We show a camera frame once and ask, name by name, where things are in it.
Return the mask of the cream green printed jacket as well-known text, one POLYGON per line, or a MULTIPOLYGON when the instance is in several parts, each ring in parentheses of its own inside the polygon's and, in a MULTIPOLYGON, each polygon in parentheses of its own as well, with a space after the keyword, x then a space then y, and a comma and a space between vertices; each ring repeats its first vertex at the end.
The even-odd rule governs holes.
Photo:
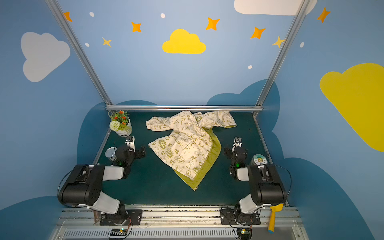
POLYGON ((151 131, 171 131, 168 136, 149 143, 149 147, 194 191, 222 150, 213 128, 229 129, 236 125, 228 111, 205 114, 183 111, 172 117, 153 117, 146 122, 151 131))

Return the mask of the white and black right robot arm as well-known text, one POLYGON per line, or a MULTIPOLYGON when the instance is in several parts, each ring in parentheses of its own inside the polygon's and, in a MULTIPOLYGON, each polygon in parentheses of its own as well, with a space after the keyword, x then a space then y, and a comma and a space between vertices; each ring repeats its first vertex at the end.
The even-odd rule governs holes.
POLYGON ((248 150, 243 147, 224 148, 224 155, 231 160, 230 175, 235 180, 248 182, 250 187, 250 193, 232 209, 235 221, 242 223, 254 217, 263 207, 278 209, 284 205, 289 193, 285 190, 277 165, 246 166, 248 150))

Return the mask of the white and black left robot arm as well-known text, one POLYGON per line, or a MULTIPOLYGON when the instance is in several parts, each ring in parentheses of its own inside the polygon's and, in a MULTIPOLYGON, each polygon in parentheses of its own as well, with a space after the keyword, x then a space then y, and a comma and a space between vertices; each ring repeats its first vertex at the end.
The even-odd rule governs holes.
POLYGON ((87 207, 101 213, 102 226, 138 225, 141 214, 130 214, 123 201, 110 197, 102 188, 106 181, 126 179, 134 160, 146 156, 145 147, 138 150, 127 145, 111 147, 105 155, 112 162, 110 166, 76 165, 67 174, 65 183, 59 184, 58 200, 67 207, 87 207))

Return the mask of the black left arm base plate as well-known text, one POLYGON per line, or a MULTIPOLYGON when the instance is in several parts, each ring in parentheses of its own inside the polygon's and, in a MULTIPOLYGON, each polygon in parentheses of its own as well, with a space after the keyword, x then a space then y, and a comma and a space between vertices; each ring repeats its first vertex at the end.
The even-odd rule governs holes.
POLYGON ((143 210, 128 209, 125 214, 102 214, 100 226, 138 226, 141 223, 143 210))

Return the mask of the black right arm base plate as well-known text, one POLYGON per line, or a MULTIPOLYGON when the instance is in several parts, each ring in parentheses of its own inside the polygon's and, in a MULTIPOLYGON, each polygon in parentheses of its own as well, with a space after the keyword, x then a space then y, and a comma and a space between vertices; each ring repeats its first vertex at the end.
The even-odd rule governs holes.
POLYGON ((222 225, 251 226, 261 224, 259 213, 252 212, 250 214, 244 214, 241 212, 239 206, 235 206, 234 208, 221 207, 220 218, 222 225))

